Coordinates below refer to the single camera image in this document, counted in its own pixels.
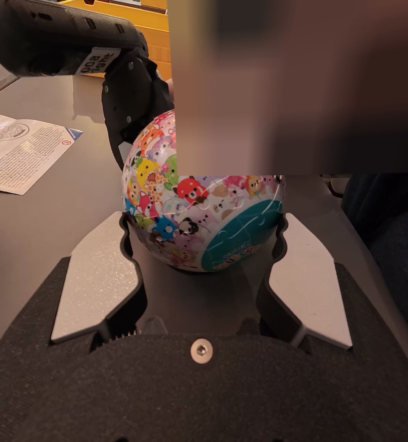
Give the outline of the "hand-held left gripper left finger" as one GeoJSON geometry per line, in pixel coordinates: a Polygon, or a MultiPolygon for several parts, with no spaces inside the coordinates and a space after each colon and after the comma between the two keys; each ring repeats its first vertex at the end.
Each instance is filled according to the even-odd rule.
{"type": "Polygon", "coordinates": [[[70,255],[51,342],[96,333],[106,343],[131,334],[147,304],[126,217],[115,212],[86,235],[70,255]]]}

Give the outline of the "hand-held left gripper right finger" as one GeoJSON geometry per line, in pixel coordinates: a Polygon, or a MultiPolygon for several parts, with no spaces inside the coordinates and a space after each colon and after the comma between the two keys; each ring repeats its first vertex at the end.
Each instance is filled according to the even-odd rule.
{"type": "Polygon", "coordinates": [[[284,214],[272,256],[256,296],[272,334],[293,347],[314,337],[352,348],[334,258],[323,243],[293,214],[284,214]]]}

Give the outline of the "colourful cartoon puzzle ball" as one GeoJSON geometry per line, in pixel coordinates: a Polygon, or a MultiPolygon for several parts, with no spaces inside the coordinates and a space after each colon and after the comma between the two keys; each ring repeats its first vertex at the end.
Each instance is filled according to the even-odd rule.
{"type": "Polygon", "coordinates": [[[222,271],[264,245],[278,226],[284,175],[179,175],[175,111],[156,117],[124,164],[123,205],[130,227],[160,261],[222,271]]]}

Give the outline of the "person's dark trousers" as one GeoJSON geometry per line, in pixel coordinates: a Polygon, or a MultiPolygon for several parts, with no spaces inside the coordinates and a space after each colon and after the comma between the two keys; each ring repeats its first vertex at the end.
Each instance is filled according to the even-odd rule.
{"type": "Polygon", "coordinates": [[[341,207],[408,324],[408,173],[353,174],[341,207]]]}

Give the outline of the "white instruction leaflet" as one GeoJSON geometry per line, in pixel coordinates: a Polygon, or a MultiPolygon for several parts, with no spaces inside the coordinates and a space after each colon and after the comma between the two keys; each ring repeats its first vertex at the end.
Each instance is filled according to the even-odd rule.
{"type": "Polygon", "coordinates": [[[56,124],[0,115],[0,191],[24,195],[82,134],[56,124]]]}

